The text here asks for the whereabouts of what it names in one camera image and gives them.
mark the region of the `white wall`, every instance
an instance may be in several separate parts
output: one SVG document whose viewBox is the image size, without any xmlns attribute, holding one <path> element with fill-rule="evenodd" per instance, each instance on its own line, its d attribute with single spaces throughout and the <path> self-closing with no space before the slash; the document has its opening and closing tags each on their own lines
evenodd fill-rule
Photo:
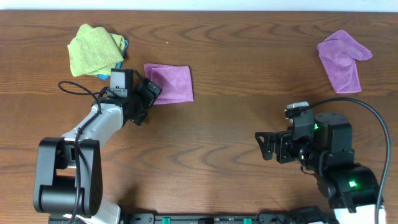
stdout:
<svg viewBox="0 0 398 224">
<path fill-rule="evenodd" d="M 398 12 L 398 0 L 0 0 L 0 9 Z"/>
</svg>

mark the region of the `folded cloth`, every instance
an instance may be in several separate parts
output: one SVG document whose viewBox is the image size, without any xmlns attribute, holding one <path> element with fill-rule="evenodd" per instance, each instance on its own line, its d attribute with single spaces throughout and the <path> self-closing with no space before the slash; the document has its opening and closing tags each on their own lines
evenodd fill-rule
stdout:
<svg viewBox="0 0 398 224">
<path fill-rule="evenodd" d="M 124 54 L 126 53 L 126 48 L 129 46 L 129 42 L 127 40 L 124 40 L 124 44 L 125 44 L 125 46 L 124 46 L 124 49 L 122 51 L 122 57 L 124 57 Z M 122 67 L 122 62 L 118 62 L 116 64 L 116 66 L 115 66 L 115 68 L 121 68 L 121 67 Z M 95 76 L 100 78 L 100 79 L 102 79 L 102 80 L 104 80 L 104 81 L 108 80 L 108 78 L 109 78 L 109 75 L 104 75 L 104 74 L 97 74 Z"/>
<path fill-rule="evenodd" d="M 123 61 L 124 46 L 123 36 L 109 34 L 103 27 L 82 25 L 68 45 L 72 75 L 110 75 L 111 68 Z"/>
<path fill-rule="evenodd" d="M 336 93 L 361 91 L 355 60 L 367 60 L 372 53 L 339 30 L 318 44 L 319 57 Z"/>
<path fill-rule="evenodd" d="M 145 75 L 161 87 L 155 105 L 193 101 L 191 72 L 188 66 L 145 64 Z"/>
</svg>

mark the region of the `purple microfiber towel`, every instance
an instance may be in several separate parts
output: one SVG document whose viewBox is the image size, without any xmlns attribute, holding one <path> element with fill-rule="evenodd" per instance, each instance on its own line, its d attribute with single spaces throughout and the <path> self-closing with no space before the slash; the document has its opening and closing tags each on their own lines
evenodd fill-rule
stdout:
<svg viewBox="0 0 398 224">
<path fill-rule="evenodd" d="M 354 59 L 370 59 L 370 50 L 344 30 L 339 30 L 319 43 L 318 51 L 336 93 L 357 93 L 362 90 Z"/>
<path fill-rule="evenodd" d="M 188 66 L 145 64 L 145 76 L 161 87 L 155 105 L 193 101 L 191 71 Z"/>
</svg>

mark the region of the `wooden table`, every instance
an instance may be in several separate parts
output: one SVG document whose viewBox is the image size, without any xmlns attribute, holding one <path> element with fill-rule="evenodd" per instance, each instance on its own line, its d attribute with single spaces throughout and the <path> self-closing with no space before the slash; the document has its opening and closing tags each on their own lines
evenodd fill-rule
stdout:
<svg viewBox="0 0 398 224">
<path fill-rule="evenodd" d="M 130 41 L 124 68 L 189 65 L 195 102 L 154 106 L 146 123 L 128 123 L 101 151 L 104 196 L 129 212 L 257 213 L 318 205 L 315 179 L 297 162 L 263 161 L 256 131 L 282 131 L 283 109 L 337 95 L 317 44 L 343 29 L 373 53 L 357 62 L 363 91 L 345 95 L 373 105 L 398 133 L 398 14 L 335 12 L 0 12 L 0 223 L 45 223 L 32 206 L 37 146 L 89 112 L 89 96 L 57 88 L 73 80 L 91 90 L 107 82 L 70 73 L 67 44 L 84 24 Z M 385 140 L 376 118 L 352 103 L 315 113 L 349 118 L 356 161 L 379 179 Z M 398 222 L 398 165 L 393 153 L 384 199 Z"/>
</svg>

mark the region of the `green clip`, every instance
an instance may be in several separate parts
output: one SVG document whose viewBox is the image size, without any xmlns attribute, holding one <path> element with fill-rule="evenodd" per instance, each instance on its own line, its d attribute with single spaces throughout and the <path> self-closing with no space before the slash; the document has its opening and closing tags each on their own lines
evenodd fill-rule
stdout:
<svg viewBox="0 0 398 224">
<path fill-rule="evenodd" d="M 244 218 L 243 219 L 243 224 L 252 224 L 251 218 Z"/>
<path fill-rule="evenodd" d="M 163 218 L 162 219 L 162 224 L 171 224 L 171 222 L 172 222 L 172 220 L 170 218 Z"/>
</svg>

